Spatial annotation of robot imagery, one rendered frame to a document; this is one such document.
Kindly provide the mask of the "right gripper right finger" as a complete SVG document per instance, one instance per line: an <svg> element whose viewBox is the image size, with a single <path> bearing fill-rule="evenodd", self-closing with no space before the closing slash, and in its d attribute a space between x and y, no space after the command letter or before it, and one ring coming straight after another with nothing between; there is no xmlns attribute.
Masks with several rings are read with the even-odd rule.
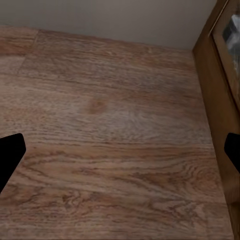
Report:
<svg viewBox="0 0 240 240"><path fill-rule="evenodd" d="M224 151L240 173L240 135L229 133L227 135Z"/></svg>

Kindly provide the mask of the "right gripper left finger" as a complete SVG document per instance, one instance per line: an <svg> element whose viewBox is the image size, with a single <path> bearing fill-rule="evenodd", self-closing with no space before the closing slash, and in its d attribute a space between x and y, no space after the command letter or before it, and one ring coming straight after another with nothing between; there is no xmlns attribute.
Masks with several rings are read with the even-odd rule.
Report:
<svg viewBox="0 0 240 240"><path fill-rule="evenodd" d="M26 153L22 133L0 138L0 193Z"/></svg>

